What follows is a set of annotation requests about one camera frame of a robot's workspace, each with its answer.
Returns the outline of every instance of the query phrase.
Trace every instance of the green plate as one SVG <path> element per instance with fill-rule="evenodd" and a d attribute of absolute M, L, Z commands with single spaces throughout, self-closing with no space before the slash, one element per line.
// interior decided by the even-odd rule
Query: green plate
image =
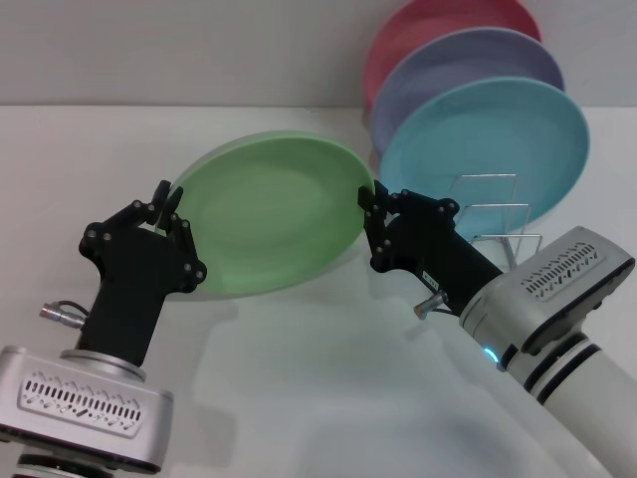
<path fill-rule="evenodd" d="M 353 151 L 306 132 L 252 134 L 209 152 L 173 183 L 208 268 L 200 287 L 254 294 L 320 272 L 362 231 L 362 185 L 372 179 Z"/>

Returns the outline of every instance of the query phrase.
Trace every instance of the stack of plates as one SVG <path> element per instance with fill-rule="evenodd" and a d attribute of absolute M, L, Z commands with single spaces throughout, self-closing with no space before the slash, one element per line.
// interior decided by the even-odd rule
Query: stack of plates
<path fill-rule="evenodd" d="M 585 119 L 515 0 L 413 0 L 376 36 L 364 89 L 380 181 L 391 192 L 452 196 L 461 206 L 513 200 L 530 204 L 534 220 L 586 162 Z M 517 182 L 458 182 L 472 174 Z M 504 216 L 509 230 L 527 220 L 521 210 L 492 212 L 467 214 L 459 232 L 501 234 Z"/>

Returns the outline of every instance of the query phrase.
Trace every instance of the white wall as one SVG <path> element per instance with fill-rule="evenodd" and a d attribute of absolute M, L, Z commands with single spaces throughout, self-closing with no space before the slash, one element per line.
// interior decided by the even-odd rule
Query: white wall
<path fill-rule="evenodd" d="M 582 104 L 637 105 L 634 0 L 526 1 Z M 403 3 L 0 0 L 0 104 L 359 105 Z"/>

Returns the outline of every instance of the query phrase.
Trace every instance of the dish rack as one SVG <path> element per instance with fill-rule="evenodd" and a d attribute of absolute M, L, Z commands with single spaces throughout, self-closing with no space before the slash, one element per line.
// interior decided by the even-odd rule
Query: dish rack
<path fill-rule="evenodd" d="M 478 246 L 478 243 L 489 241 L 491 243 L 499 244 L 504 250 L 506 257 L 506 264 L 501 266 L 502 269 L 513 270 L 517 267 L 520 258 L 523 244 L 529 241 L 535 241 L 534 248 L 531 249 L 531 254 L 536 254 L 539 251 L 542 243 L 541 234 L 528 234 L 526 232 L 529 225 L 529 219 L 531 217 L 531 205 L 528 203 L 516 202 L 518 194 L 518 175 L 509 173 L 494 173 L 494 174 L 460 174 L 454 177 L 451 186 L 449 188 L 449 197 L 454 197 L 454 192 L 457 192 L 458 188 L 463 187 L 465 184 L 469 184 L 471 181 L 485 181 L 485 180 L 497 180 L 497 181 L 509 181 L 512 185 L 511 198 L 508 202 L 504 203 L 474 203 L 464 206 L 458 215 L 456 227 L 462 224 L 464 218 L 468 214 L 471 214 L 472 210 L 479 210 L 483 208 L 501 209 L 504 211 L 503 217 L 506 217 L 503 230 L 500 234 L 478 234 L 474 236 L 469 242 Z M 522 227 L 517 232 L 512 232 L 510 228 L 511 217 L 513 211 L 521 211 L 525 215 L 525 221 Z M 516 246 L 512 245 L 512 241 L 517 241 Z"/>

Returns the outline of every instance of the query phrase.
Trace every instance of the white table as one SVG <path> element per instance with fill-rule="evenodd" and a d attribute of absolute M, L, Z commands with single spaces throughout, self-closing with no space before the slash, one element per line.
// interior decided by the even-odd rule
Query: white table
<path fill-rule="evenodd" d="M 637 254 L 637 111 L 586 111 L 592 153 L 568 197 L 533 226 L 581 224 Z M 2 108 L 0 345 L 56 355 L 77 332 L 38 318 L 45 301 L 90 306 L 99 276 L 77 252 L 87 224 L 239 136 L 295 128 L 369 153 L 358 110 Z M 161 476 L 602 477 L 586 450 L 449 316 L 417 324 L 425 296 L 367 266 L 359 240 L 330 270 L 277 293 L 165 304 L 144 369 L 176 412 Z M 637 376 L 637 274 L 585 331 Z M 19 446 L 0 446 L 9 474 Z"/>

